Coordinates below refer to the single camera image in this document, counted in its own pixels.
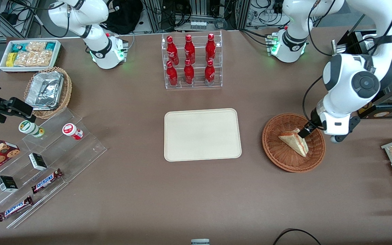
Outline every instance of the brown table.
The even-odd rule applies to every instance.
[[[313,37],[329,51],[346,29],[316,28]],[[271,244],[286,228],[323,244],[392,244],[392,169],[380,149],[392,141],[392,119],[364,120],[341,144],[326,137],[320,166],[285,172],[265,155],[262,129],[274,115],[301,113],[305,90],[329,58],[309,45],[285,64],[238,31],[223,35],[224,86],[197,91],[164,88],[160,35],[137,36],[128,61],[112,70],[98,68],[81,39],[62,39],[58,65],[73,82],[69,108],[109,150],[18,228],[0,225],[0,244]],[[0,96],[23,98],[30,77],[2,72]],[[308,111],[324,95],[319,83]],[[215,108],[237,110],[241,157],[166,161],[164,115]],[[0,124],[0,139],[19,141],[19,122]],[[278,244],[300,239],[313,244],[302,234]]]

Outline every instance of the beige tray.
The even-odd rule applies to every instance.
[[[169,162],[240,155],[240,131],[234,109],[169,112],[164,116],[164,158]]]

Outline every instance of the coca-cola bottle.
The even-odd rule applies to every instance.
[[[205,60],[214,60],[216,57],[216,43],[214,43],[214,34],[208,34],[207,46],[205,46]]]
[[[188,85],[193,85],[195,81],[195,70],[192,67],[192,63],[190,59],[185,60],[184,74],[185,74],[185,82]]]
[[[192,36],[190,34],[185,35],[185,58],[189,59],[192,64],[196,62],[195,45],[192,42]]]
[[[173,62],[173,65],[178,65],[179,64],[178,49],[176,48],[176,45],[173,43],[173,38],[171,36],[168,36],[166,40],[167,40],[167,56],[169,57],[169,60]]]
[[[207,62],[207,67],[205,67],[205,84],[211,86],[214,84],[214,73],[215,69],[213,67],[213,60]]]
[[[166,62],[167,65],[167,77],[169,80],[169,84],[172,87],[176,87],[178,85],[178,74],[176,73],[176,69],[173,67],[173,63],[171,61]]]

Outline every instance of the sandwich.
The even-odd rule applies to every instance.
[[[308,145],[305,139],[298,135],[299,132],[299,129],[286,131],[282,132],[278,137],[299,155],[306,157],[306,154],[308,153]]]

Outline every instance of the wicker basket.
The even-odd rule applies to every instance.
[[[297,154],[278,136],[285,131],[301,129],[308,121],[304,116],[283,113],[267,122],[263,130],[263,147],[267,156],[278,167],[294,173],[308,172],[318,166],[325,156],[326,145],[320,130],[305,138],[309,152],[306,157]]]
[[[64,81],[63,81],[63,88],[61,90],[61,96],[60,96],[60,105],[57,109],[53,111],[33,111],[33,115],[42,118],[42,119],[48,119],[52,117],[54,114],[56,114],[59,110],[67,107],[67,104],[69,104],[70,100],[70,93],[72,93],[72,82],[70,81],[70,77],[67,75],[67,73],[59,68],[59,67],[53,67],[50,69],[42,70],[39,73],[43,72],[52,72],[52,71],[58,71],[64,75]],[[23,93],[23,99],[27,99],[28,92],[30,91],[30,86],[31,82],[33,81],[33,78],[30,79],[30,82],[27,85],[27,88],[25,92]]]

